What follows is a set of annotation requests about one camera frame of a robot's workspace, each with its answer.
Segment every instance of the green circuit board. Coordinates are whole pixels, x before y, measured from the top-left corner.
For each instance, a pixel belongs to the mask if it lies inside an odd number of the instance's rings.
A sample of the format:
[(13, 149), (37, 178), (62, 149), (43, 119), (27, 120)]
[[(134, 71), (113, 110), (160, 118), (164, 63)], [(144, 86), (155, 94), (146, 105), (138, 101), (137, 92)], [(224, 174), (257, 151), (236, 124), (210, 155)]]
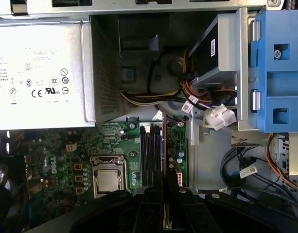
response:
[(174, 169), (179, 186), (188, 186), (188, 155), (186, 126), (184, 123), (167, 123), (166, 133), (166, 168)]
[(43, 130), (40, 135), (26, 155), (28, 183), (38, 183), (40, 189), (30, 201), (31, 218), (41, 213), (45, 222), (94, 199), (94, 156), (123, 156), (127, 189), (134, 193), (142, 186), (139, 124)]

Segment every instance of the power supply unit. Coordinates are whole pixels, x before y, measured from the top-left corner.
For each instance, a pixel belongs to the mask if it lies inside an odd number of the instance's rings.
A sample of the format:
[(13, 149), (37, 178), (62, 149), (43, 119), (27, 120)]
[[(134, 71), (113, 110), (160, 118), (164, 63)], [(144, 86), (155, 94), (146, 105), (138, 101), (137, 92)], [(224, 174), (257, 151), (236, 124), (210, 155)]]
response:
[(0, 130), (120, 117), (116, 61), (93, 18), (0, 19)]

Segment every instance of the ce mark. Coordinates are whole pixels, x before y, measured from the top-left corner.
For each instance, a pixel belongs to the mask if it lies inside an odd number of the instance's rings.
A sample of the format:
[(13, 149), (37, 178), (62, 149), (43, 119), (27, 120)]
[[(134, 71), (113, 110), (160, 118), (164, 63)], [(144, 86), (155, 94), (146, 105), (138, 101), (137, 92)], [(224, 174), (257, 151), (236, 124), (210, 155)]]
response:
[[(31, 95), (32, 95), (32, 97), (34, 97), (34, 98), (36, 98), (35, 92), (36, 92), (35, 90), (31, 92)], [(37, 92), (37, 95), (38, 95), (39, 97), (42, 98), (42, 90), (39, 90), (39, 91)]]

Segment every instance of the motherboard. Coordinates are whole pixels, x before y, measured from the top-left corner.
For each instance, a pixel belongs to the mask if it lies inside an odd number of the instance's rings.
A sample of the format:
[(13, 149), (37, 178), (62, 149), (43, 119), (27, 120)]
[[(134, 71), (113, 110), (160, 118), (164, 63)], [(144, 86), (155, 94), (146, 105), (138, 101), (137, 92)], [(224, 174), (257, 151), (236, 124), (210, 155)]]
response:
[(115, 190), (142, 187), (138, 123), (39, 132), (28, 144), (31, 218), (43, 222)]
[(25, 153), (29, 218), (39, 225), (115, 190), (135, 194), (154, 185), (165, 161), (186, 186), (185, 125), (167, 123), (166, 140), (164, 131), (162, 122), (34, 131)]

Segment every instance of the perforated metal panel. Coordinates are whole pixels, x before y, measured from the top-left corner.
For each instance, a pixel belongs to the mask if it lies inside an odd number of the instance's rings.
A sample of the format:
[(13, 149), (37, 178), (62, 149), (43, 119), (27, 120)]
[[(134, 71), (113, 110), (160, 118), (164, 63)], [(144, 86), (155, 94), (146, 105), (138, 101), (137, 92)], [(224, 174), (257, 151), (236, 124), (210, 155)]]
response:
[(96, 123), (100, 124), (123, 115), (120, 69), (117, 52), (93, 18), (92, 38), (95, 114)]

